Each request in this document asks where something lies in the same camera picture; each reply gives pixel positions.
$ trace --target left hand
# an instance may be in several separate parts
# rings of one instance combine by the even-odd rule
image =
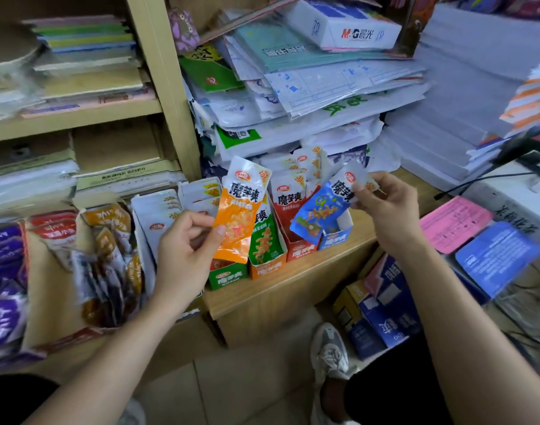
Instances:
[[[174,321],[201,292],[209,277],[213,255],[226,233],[223,225],[209,230],[214,222],[212,216],[185,211],[160,240],[150,307],[168,313]]]

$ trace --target wooden shelf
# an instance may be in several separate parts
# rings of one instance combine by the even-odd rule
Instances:
[[[14,118],[0,122],[0,141],[161,112],[160,100],[152,99],[50,114],[37,118]]]
[[[417,188],[419,208],[422,215],[429,213],[444,202],[443,200],[441,202],[434,201],[433,196],[439,190],[425,183],[409,171],[401,168],[395,171],[394,174]],[[376,241],[372,219],[362,211],[351,210],[350,212],[354,227],[346,242],[312,253],[307,257],[288,262],[283,270],[271,273],[256,281],[242,279],[217,291],[207,291],[205,293],[205,301],[211,317],[217,320],[262,293],[282,288],[304,277],[308,272],[314,272],[319,268],[324,269],[354,250]]]

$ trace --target blue card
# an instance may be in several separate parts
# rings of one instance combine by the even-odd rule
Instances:
[[[535,258],[540,246],[507,222],[490,225],[455,254],[457,262],[494,298]]]

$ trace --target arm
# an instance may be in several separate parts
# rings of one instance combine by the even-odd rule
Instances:
[[[117,421],[163,336],[205,285],[224,227],[212,230],[196,251],[191,243],[213,222],[209,216],[189,212],[180,215],[160,242],[156,285],[150,301],[71,382],[33,413],[27,425]]]
[[[416,190],[385,172],[372,176],[387,199],[356,187],[356,207],[372,216],[406,276],[453,420],[540,424],[540,377],[423,236]]]

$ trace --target pink card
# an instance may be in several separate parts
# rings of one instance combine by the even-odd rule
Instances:
[[[455,197],[423,216],[420,225],[435,249],[452,253],[484,229],[493,217],[490,210],[463,197]]]

